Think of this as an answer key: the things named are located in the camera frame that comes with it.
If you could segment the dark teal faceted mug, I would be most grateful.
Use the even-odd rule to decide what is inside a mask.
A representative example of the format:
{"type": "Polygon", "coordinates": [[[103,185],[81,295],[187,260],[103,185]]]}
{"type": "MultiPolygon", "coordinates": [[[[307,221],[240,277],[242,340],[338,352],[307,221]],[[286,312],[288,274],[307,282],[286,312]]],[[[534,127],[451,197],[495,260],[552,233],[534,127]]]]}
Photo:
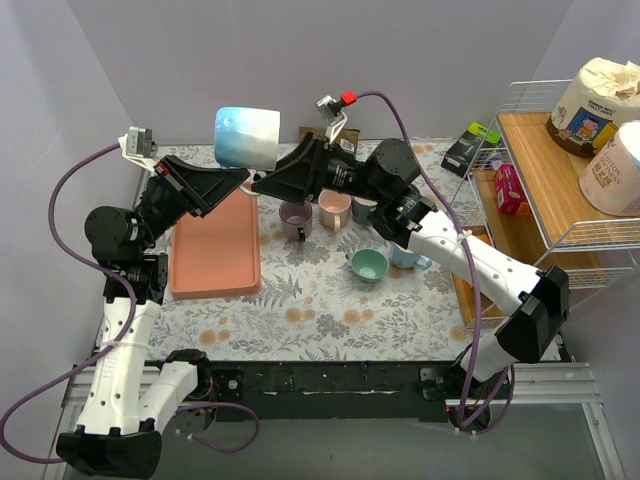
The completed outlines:
{"type": "Polygon", "coordinates": [[[376,206],[377,203],[373,200],[353,196],[351,200],[351,214],[353,220],[360,225],[370,225],[371,221],[369,219],[369,215],[373,212],[376,206]]]}

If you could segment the pink mug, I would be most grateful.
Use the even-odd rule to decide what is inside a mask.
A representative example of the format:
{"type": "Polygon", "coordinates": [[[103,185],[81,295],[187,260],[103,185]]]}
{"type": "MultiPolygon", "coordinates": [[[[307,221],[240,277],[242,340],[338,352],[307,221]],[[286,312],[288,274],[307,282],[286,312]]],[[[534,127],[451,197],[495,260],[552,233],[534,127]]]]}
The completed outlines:
{"type": "Polygon", "coordinates": [[[330,190],[323,190],[318,197],[320,222],[334,232],[344,228],[349,220],[351,197],[330,190]]]}

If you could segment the green mug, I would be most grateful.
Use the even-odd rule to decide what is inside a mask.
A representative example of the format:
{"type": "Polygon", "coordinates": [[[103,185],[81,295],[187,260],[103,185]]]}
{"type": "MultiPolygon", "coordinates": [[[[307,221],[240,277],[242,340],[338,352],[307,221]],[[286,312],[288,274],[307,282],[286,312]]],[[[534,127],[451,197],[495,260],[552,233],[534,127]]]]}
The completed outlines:
{"type": "Polygon", "coordinates": [[[376,283],[384,278],[389,269],[389,261],[374,249],[359,249],[347,252],[345,258],[352,273],[361,281],[376,283]]]}

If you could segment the purple mug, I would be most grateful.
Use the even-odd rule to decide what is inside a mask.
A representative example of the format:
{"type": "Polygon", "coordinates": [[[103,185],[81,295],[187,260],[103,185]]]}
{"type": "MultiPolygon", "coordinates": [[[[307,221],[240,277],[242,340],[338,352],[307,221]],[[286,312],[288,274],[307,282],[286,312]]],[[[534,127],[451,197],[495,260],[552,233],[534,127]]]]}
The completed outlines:
{"type": "Polygon", "coordinates": [[[305,242],[312,232],[313,210],[310,202],[296,204],[285,201],[280,205],[279,218],[287,239],[305,242]]]}

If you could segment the light blue mug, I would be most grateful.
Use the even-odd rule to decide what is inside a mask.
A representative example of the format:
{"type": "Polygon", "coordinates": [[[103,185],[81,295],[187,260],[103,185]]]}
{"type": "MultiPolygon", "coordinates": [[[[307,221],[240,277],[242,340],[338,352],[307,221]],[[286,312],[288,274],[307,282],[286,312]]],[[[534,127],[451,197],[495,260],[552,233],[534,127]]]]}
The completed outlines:
{"type": "Polygon", "coordinates": [[[390,261],[398,269],[428,270],[432,260],[424,255],[404,249],[395,243],[390,244],[390,261]]]}
{"type": "Polygon", "coordinates": [[[281,114],[226,106],[215,117],[214,156],[223,170],[271,172],[278,157],[281,114]]]}

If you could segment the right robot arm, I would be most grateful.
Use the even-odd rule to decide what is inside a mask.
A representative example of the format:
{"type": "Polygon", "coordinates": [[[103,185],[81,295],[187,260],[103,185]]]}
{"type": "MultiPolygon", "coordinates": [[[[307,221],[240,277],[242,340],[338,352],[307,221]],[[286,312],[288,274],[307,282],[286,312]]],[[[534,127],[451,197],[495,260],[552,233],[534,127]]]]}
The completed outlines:
{"type": "Polygon", "coordinates": [[[369,218],[382,238],[448,268],[496,304],[505,320],[472,344],[452,373],[460,395],[479,395],[490,377],[514,363],[539,362],[566,320],[567,273],[517,261],[464,230],[442,203],[416,187],[423,171],[406,141],[385,139],[359,161],[327,139],[308,135],[284,157],[272,145],[257,147],[245,159],[262,175],[251,186],[258,194],[295,203],[324,192],[373,201],[369,218]]]}

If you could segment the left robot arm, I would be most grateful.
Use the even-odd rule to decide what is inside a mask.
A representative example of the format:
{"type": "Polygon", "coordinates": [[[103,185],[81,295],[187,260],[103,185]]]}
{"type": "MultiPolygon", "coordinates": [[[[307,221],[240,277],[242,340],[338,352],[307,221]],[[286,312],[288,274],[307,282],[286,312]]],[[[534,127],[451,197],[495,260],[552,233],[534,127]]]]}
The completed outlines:
{"type": "Polygon", "coordinates": [[[182,217],[203,217],[249,177],[245,169],[202,168],[167,155],[152,168],[132,209],[101,206],[84,224],[92,255],[107,280],[100,359],[76,427],[59,435],[57,455],[87,476],[148,479],[159,464],[162,432],[188,401],[213,419],[222,402],[204,352],[172,352],[159,376],[140,389],[169,266],[149,254],[182,217]]]}

